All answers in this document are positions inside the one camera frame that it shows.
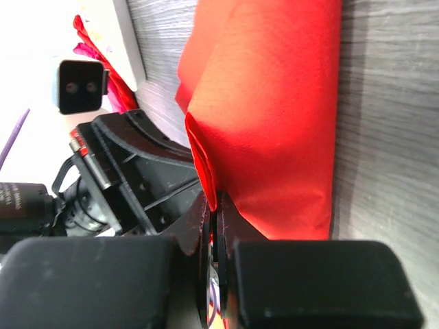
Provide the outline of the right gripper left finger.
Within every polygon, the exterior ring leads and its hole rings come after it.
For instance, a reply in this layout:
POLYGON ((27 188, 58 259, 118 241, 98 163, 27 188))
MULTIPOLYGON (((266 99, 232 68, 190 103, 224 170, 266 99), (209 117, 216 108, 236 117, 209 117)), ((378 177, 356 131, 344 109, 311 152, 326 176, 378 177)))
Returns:
POLYGON ((1 263, 1 327, 205 328, 209 217, 199 194, 156 236, 17 243, 1 263))

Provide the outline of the red paper napkin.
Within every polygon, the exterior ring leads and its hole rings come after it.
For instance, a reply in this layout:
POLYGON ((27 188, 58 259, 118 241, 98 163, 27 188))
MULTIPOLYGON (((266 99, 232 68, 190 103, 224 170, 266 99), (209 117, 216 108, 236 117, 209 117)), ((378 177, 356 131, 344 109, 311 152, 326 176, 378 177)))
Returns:
POLYGON ((340 1, 199 1, 176 101, 208 205, 269 239, 323 240, 332 211, 340 1))

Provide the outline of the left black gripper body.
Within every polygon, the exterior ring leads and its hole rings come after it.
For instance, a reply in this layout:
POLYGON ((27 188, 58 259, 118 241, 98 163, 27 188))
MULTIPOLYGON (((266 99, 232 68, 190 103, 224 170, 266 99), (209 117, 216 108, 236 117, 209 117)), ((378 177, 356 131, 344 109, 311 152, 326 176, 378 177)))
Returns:
POLYGON ((56 236, 107 230, 156 235, 201 193, 191 151, 142 110, 103 114, 71 131, 73 154, 52 184, 56 236))

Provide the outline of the floral rectangular tray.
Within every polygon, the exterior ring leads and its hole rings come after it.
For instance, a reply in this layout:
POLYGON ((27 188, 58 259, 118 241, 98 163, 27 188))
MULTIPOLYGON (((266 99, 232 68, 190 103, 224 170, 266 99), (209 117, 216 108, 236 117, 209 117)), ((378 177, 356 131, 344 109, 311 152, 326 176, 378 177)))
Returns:
POLYGON ((146 80, 145 69, 128 2, 124 0, 78 1, 79 13, 90 39, 135 92, 146 80))

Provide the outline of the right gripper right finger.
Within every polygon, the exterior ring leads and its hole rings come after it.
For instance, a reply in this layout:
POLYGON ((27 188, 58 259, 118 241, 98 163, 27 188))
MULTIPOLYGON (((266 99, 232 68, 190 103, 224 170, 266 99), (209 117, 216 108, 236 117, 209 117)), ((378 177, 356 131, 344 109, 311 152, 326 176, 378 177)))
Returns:
POLYGON ((215 212, 229 328, 421 328, 397 255, 378 241, 269 240, 222 193, 215 212))

